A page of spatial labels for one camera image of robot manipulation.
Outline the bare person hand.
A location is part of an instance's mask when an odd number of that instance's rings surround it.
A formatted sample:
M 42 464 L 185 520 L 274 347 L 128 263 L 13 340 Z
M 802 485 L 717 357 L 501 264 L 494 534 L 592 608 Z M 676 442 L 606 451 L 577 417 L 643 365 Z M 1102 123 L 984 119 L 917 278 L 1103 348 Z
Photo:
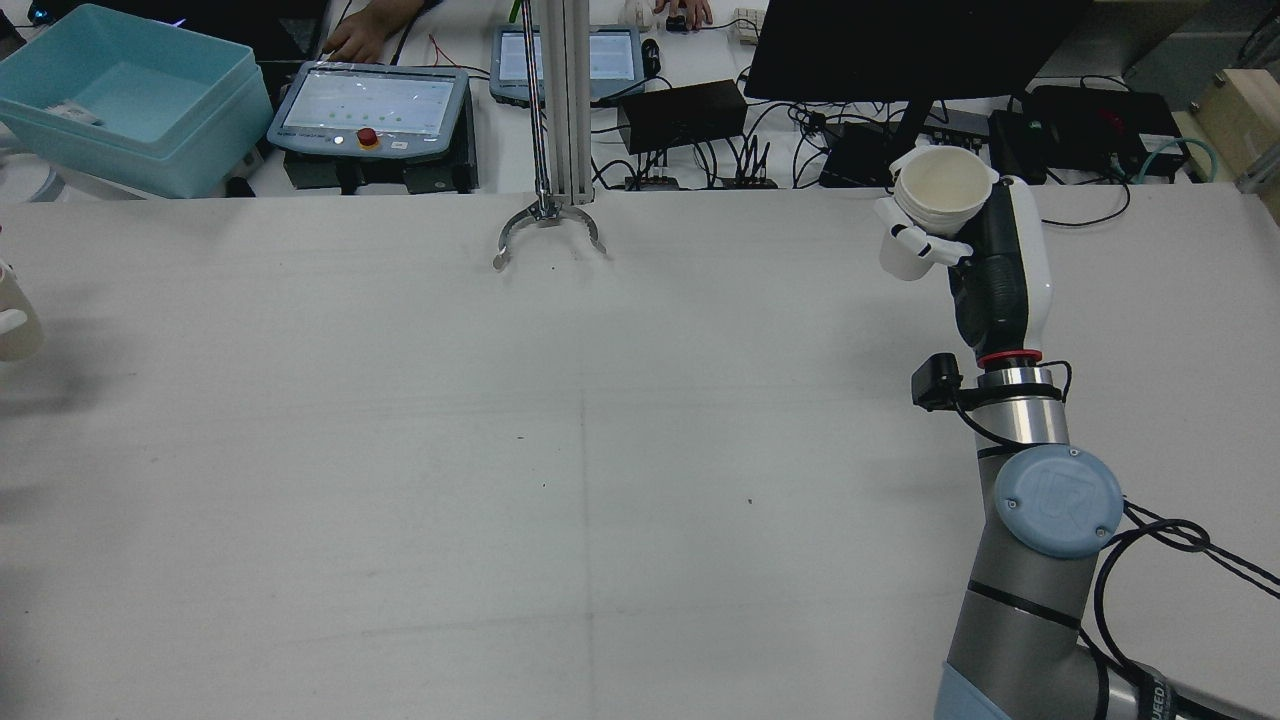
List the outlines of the bare person hand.
M 339 20 L 323 45 L 330 61 L 378 63 L 387 40 L 406 29 L 426 1 L 369 1 Z

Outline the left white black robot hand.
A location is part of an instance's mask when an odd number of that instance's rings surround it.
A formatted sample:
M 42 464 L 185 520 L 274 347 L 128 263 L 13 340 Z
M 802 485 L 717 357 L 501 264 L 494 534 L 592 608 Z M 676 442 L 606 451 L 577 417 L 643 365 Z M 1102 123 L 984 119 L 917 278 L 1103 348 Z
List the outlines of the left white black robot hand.
M 1 334 L 17 331 L 29 320 L 28 305 L 13 269 L 1 261 Z

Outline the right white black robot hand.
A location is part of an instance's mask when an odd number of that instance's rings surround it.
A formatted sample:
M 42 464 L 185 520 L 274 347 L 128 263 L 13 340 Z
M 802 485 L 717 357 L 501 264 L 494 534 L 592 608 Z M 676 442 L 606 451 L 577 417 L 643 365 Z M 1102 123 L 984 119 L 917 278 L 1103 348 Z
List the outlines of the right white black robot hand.
M 1030 186 L 975 154 L 920 146 L 888 165 L 879 264 L 901 281 L 948 273 L 957 331 L 983 369 L 1038 363 L 1053 297 Z

